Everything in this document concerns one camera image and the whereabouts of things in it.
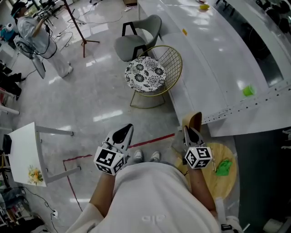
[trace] power outlet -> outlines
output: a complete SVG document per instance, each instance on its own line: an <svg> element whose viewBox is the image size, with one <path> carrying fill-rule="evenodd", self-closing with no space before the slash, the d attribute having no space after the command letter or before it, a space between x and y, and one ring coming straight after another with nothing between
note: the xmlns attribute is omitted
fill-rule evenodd
<svg viewBox="0 0 291 233"><path fill-rule="evenodd" d="M57 210L54 209L54 212L53 212L53 216L56 218L56 219L59 219L59 213L57 212Z"/></svg>

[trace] flower picture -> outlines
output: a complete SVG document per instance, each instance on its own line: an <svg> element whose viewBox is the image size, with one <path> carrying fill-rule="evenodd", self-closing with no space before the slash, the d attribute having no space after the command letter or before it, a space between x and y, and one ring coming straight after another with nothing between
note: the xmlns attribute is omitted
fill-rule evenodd
<svg viewBox="0 0 291 233"><path fill-rule="evenodd" d="M44 181L41 171L38 168L34 168L32 165L29 166L28 177L29 177L28 183L30 184L37 185L38 183Z"/></svg>

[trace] light stand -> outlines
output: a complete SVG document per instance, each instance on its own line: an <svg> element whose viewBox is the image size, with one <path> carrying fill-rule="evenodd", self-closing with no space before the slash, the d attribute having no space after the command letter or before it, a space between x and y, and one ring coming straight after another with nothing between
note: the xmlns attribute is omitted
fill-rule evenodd
<svg viewBox="0 0 291 233"><path fill-rule="evenodd" d="M80 36L81 36L81 38L82 38L82 40L83 40L83 42L82 42L82 45L83 45L83 57L85 57L85 44L87 44L87 42L100 43L100 41L89 41L89 40L86 40L86 39L83 37L83 35L82 35L82 33L81 33L81 31L80 31L80 29L79 29L77 23L76 23L76 20L75 20L73 14L72 14L72 12L71 12L71 10L70 10L70 8L69 8L69 5L68 5L67 1L66 1L66 0L62 0L62 1L64 2L64 4L65 4L65 6L66 6L66 8L67 8L67 10L68 10L68 12L69 12L69 14L70 14L72 20L73 20L73 22L74 22L74 24L75 24L75 26L76 26L76 29L78 30L78 32L79 32L79 34L80 34Z"/></svg>

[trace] white shirt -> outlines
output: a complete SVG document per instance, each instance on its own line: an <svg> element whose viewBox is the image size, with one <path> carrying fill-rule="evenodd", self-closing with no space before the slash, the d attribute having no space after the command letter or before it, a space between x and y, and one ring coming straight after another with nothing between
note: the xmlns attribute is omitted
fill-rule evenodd
<svg viewBox="0 0 291 233"><path fill-rule="evenodd" d="M212 214L190 193L174 167L144 162L125 167L115 181L105 218L88 204L66 233L220 233Z"/></svg>
<svg viewBox="0 0 291 233"><path fill-rule="evenodd" d="M27 42L31 43L37 50L37 53L42 54L43 57L49 58L56 50L56 44L49 37L49 34L44 28L41 28L36 37L32 37L38 21L30 16L20 17L18 19L17 28L21 37Z"/></svg>

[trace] black and white cushion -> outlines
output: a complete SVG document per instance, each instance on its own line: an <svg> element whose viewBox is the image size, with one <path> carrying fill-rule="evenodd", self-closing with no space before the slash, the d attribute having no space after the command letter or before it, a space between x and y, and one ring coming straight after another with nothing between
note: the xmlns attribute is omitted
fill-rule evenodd
<svg viewBox="0 0 291 233"><path fill-rule="evenodd" d="M138 92L152 92L164 85L166 72L159 61L142 56L129 63L125 71L127 84Z"/></svg>

